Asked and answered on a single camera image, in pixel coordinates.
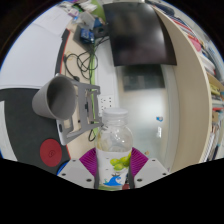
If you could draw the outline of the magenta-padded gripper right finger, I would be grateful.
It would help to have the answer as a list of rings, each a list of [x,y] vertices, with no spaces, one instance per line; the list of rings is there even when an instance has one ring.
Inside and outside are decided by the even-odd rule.
[[[139,150],[132,149],[128,173],[128,182],[131,189],[146,186],[168,174],[169,172],[156,158],[147,158]]]

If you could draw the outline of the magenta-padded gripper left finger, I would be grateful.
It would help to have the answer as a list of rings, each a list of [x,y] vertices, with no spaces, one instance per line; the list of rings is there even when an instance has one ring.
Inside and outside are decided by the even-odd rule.
[[[99,187],[99,174],[96,149],[89,150],[79,159],[72,158],[60,167],[57,175],[78,186],[97,189]]]

